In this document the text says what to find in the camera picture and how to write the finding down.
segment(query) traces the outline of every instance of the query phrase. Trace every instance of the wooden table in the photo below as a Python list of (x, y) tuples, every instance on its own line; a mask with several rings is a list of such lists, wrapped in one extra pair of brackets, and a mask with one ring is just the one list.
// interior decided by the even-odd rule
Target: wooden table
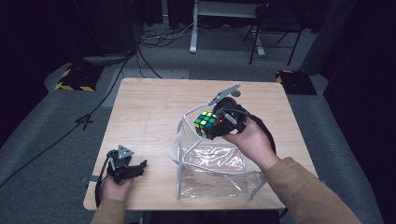
[[(145, 173), (134, 180), (127, 209), (131, 210), (208, 210), (279, 209), (284, 205), (266, 184), (253, 200), (187, 199), (177, 200), (177, 165), (168, 156), (177, 125), (184, 113), (211, 101), (219, 91), (235, 81), (125, 78), (120, 84), (113, 111), (96, 164), (99, 175), (109, 150), (123, 145), (134, 151), (130, 165), (147, 159)], [(306, 149), (287, 96), (278, 83), (239, 82), (241, 96), (236, 102), (258, 116), (271, 131), (277, 155), (293, 157), (317, 174)], [(91, 182), (84, 200), (86, 209), (96, 209), (95, 183)]]

